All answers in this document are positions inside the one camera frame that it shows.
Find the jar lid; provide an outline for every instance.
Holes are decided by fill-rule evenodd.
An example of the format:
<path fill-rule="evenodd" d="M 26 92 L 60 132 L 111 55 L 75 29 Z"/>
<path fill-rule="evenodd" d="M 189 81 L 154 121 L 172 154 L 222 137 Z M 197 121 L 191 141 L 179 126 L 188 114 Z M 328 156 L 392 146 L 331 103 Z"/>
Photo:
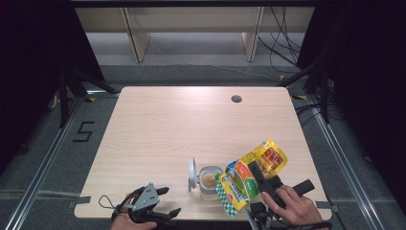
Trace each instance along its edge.
<path fill-rule="evenodd" d="M 189 193 L 192 189 L 196 188 L 196 184 L 198 183 L 198 178 L 196 176 L 196 163 L 194 161 L 194 157 L 189 159 Z"/>

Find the wooden table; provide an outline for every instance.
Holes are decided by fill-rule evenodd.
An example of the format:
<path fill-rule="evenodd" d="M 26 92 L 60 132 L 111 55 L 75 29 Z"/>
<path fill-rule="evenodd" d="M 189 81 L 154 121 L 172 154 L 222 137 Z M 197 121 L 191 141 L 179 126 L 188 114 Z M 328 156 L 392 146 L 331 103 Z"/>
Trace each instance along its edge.
<path fill-rule="evenodd" d="M 232 101 L 238 95 L 240 103 Z M 177 219 L 247 220 L 243 212 L 230 218 L 220 201 L 203 201 L 199 189 L 188 192 L 189 160 L 197 171 L 226 165 L 273 139 L 288 163 L 279 173 L 284 184 L 310 179 L 314 201 L 327 201 L 291 99 L 282 87 L 126 87 L 101 140 L 78 204 L 78 218 L 109 218 L 111 209 L 98 201 L 107 195 L 119 204 L 133 190 L 153 182 L 169 187 L 154 209 L 182 208 Z M 329 209 L 320 209 L 330 219 Z"/>

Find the finger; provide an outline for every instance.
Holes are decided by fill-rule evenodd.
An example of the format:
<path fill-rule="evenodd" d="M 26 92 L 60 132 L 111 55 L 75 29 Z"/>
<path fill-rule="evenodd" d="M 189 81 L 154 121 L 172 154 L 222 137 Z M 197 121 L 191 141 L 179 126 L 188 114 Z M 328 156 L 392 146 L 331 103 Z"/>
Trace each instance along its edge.
<path fill-rule="evenodd" d="M 138 225 L 138 230 L 150 230 L 156 228 L 158 224 L 156 222 L 145 222 Z"/>
<path fill-rule="evenodd" d="M 129 198 L 126 202 L 125 202 L 125 204 L 129 204 L 130 202 L 131 202 L 131 199 L 132 198 Z M 122 208 L 121 210 L 120 210 L 120 212 L 121 213 L 127 213 L 127 211 L 128 211 L 128 208 Z"/>
<path fill-rule="evenodd" d="M 281 188 L 283 190 L 285 190 L 289 194 L 289 196 L 292 197 L 293 200 L 295 200 L 296 202 L 300 202 L 301 198 L 299 197 L 298 193 L 296 193 L 296 191 L 292 187 L 287 186 L 287 185 L 282 185 Z"/>
<path fill-rule="evenodd" d="M 292 197 L 287 193 L 284 188 L 278 188 L 276 190 L 277 195 L 283 200 L 286 204 L 286 207 L 292 207 L 295 205 L 296 201 L 292 199 Z"/>
<path fill-rule="evenodd" d="M 285 217 L 286 215 L 286 210 L 284 210 L 283 208 L 281 208 L 281 206 L 279 206 L 275 200 L 266 192 L 262 192 L 260 193 L 260 195 L 262 196 L 263 201 L 266 203 L 266 205 L 268 205 L 269 209 L 274 212 L 275 214 L 277 214 L 278 216 L 280 216 L 281 218 Z"/>

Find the snack bag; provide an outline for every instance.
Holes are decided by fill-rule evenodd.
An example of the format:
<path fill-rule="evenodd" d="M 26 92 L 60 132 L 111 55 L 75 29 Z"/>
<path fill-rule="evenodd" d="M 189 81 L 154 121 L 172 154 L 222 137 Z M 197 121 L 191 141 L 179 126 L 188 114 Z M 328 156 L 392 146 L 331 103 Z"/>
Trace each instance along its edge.
<path fill-rule="evenodd" d="M 287 163 L 287 157 L 271 139 L 266 139 L 254 150 L 227 166 L 225 173 L 218 177 L 215 189 L 218 194 L 223 194 L 220 199 L 230 216 L 235 215 L 259 194 L 256 179 L 248 169 L 248 164 L 253 161 L 259 165 L 263 177 L 268 179 L 281 171 Z"/>

